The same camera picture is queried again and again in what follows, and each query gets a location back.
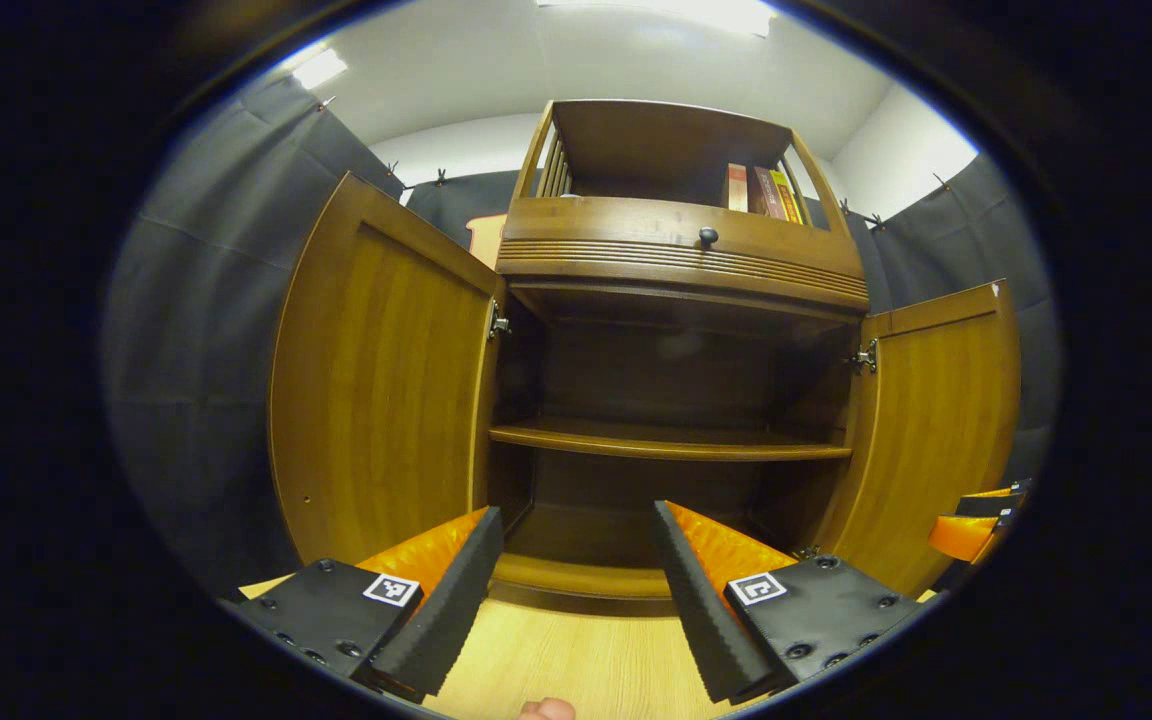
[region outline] ceiling light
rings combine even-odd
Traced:
[[[760,3],[759,0],[536,0],[536,5],[563,6],[571,8],[636,8],[682,15],[696,22],[733,32],[749,32],[767,37],[772,15],[776,10]]]
[[[325,50],[305,61],[301,67],[291,70],[291,76],[301,81],[305,90],[314,90],[324,82],[336,77],[346,70],[344,60],[338,58],[334,50]]]

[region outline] finger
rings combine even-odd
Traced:
[[[548,720],[576,720],[576,708],[567,700],[559,700],[558,697],[547,697],[540,702],[537,710]]]

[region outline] wooden floor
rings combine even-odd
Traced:
[[[442,691],[425,707],[513,720],[522,703],[559,697],[582,720],[732,712],[730,703],[705,696],[677,616],[585,615],[506,597],[500,588],[488,593]]]

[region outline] book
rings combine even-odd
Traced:
[[[723,206],[728,210],[749,213],[749,179],[745,174],[745,165],[727,164],[727,179],[723,179]]]
[[[781,170],[772,170],[772,182],[776,183],[776,195],[781,196],[781,205],[785,206],[785,219],[791,223],[803,223],[803,215],[799,213],[799,204],[794,200],[794,190],[790,188],[790,179]]]
[[[776,181],[767,168],[755,168],[753,191],[749,197],[750,213],[767,215],[778,220],[786,219],[785,204],[781,194],[776,191]]]

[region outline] white ceiling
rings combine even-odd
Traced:
[[[778,15],[767,38],[621,8],[415,0],[326,38],[348,65],[314,88],[367,145],[550,99],[708,106],[795,128],[832,159],[890,86],[886,73]]]

